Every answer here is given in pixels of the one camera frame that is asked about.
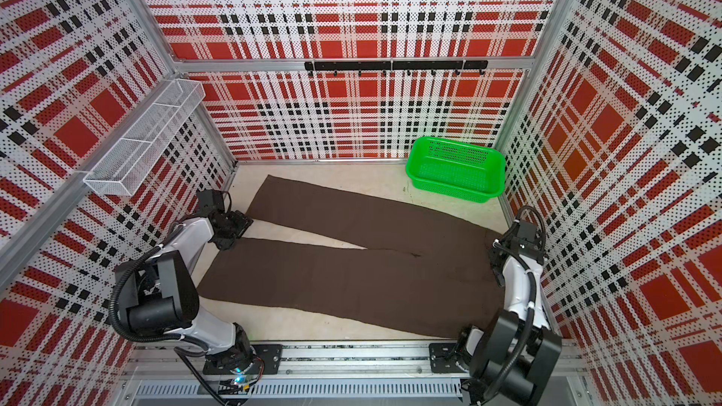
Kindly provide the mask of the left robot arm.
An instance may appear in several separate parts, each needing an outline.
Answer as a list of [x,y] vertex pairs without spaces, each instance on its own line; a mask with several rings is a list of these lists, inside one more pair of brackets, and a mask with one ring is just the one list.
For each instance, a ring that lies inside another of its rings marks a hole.
[[135,343],[190,344],[197,350],[178,354],[203,358],[222,373],[248,371],[257,355],[246,331],[201,306],[192,272],[207,244],[232,248],[252,224],[233,210],[228,192],[198,191],[193,214],[174,223],[167,238],[146,254],[114,270],[108,310],[116,333]]

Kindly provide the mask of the brown trousers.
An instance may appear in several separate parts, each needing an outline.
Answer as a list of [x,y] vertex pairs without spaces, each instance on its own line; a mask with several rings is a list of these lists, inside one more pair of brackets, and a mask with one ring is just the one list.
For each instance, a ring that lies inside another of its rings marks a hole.
[[271,176],[248,214],[338,245],[243,238],[215,257],[202,297],[438,338],[485,327],[504,304],[489,262],[496,233],[445,212]]

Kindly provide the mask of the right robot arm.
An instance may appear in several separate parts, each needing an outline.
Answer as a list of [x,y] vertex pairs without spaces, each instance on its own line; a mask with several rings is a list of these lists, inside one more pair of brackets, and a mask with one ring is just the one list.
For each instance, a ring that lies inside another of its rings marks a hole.
[[561,336],[543,310],[543,229],[516,218],[492,243],[490,261],[504,289],[503,308],[485,330],[472,328],[464,342],[469,378],[461,383],[463,398],[470,405],[498,396],[536,405],[562,352]]

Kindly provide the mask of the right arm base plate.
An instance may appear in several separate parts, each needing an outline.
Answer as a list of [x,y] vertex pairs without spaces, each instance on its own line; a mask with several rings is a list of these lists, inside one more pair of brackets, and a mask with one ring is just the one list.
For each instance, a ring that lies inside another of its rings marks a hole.
[[468,374],[470,356],[460,343],[442,342],[429,345],[431,371],[435,374]]

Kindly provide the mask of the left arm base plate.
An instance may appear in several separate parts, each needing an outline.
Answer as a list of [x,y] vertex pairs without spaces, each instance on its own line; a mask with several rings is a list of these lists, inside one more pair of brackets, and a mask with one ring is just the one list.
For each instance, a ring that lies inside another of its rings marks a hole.
[[204,375],[250,376],[278,373],[283,346],[281,344],[252,344],[252,355],[214,355],[206,358]]

